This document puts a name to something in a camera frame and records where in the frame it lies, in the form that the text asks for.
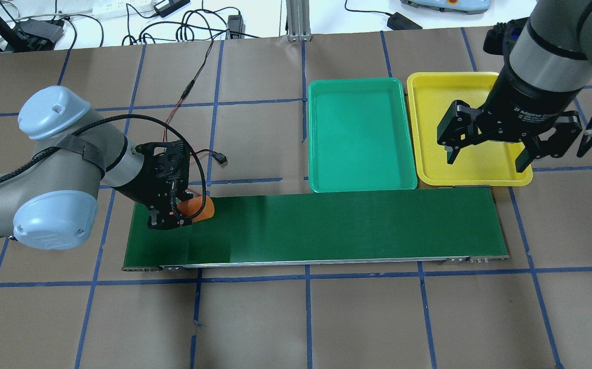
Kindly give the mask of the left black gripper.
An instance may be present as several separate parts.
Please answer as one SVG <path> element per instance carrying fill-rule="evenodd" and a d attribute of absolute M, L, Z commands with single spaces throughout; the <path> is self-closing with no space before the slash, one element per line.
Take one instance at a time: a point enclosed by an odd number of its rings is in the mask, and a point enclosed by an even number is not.
<path fill-rule="evenodd" d="M 117 178 L 117 191 L 147 208 L 147 227 L 151 230 L 173 230 L 191 225 L 193 215 L 179 208 L 186 195 L 188 162 L 184 144 L 149 142 L 132 147 L 126 141 L 126 153 L 117 163 L 123 177 Z"/>

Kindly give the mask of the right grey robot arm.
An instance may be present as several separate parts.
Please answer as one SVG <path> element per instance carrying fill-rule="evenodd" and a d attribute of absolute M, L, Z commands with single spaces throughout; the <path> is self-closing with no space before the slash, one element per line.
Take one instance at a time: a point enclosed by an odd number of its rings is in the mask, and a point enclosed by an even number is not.
<path fill-rule="evenodd" d="M 522 143 L 518 173 L 536 159 L 564 156 L 582 131 L 567 107 L 592 78 L 592 1 L 539 1 L 528 19 L 494 26 L 483 49 L 504 65 L 480 107 L 454 100 L 439 122 L 448 164 L 485 141 Z M 591 147 L 592 136 L 584 138 L 578 156 Z"/>

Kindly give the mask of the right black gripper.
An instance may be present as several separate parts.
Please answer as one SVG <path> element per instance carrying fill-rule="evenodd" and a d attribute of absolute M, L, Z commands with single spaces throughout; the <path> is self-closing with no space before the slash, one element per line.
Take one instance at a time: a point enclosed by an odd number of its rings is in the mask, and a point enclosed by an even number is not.
<path fill-rule="evenodd" d="M 485 141 L 515 143 L 524 149 L 516 157 L 516 172 L 522 173 L 535 159 L 562 157 L 582 132 L 578 112 L 565 112 L 578 90 L 556 92 L 523 81 L 509 66 L 499 77 L 480 108 L 454 100 L 437 125 L 437 144 L 447 152 L 452 165 L 467 146 Z M 539 135 L 553 129 L 547 139 Z"/>

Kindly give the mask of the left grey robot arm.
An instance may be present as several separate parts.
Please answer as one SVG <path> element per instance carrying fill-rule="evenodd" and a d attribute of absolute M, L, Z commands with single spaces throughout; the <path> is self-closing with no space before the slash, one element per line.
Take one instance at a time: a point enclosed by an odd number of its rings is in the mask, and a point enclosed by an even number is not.
<path fill-rule="evenodd" d="M 35 93 L 18 115 L 19 128 L 36 145 L 31 159 L 0 175 L 0 238 L 41 250 L 68 250 L 88 240 L 101 184 L 146 207 L 147 225 L 172 230 L 193 224 L 207 208 L 187 191 L 196 152 L 176 140 L 135 144 L 114 126 L 139 114 L 102 117 L 67 87 Z"/>

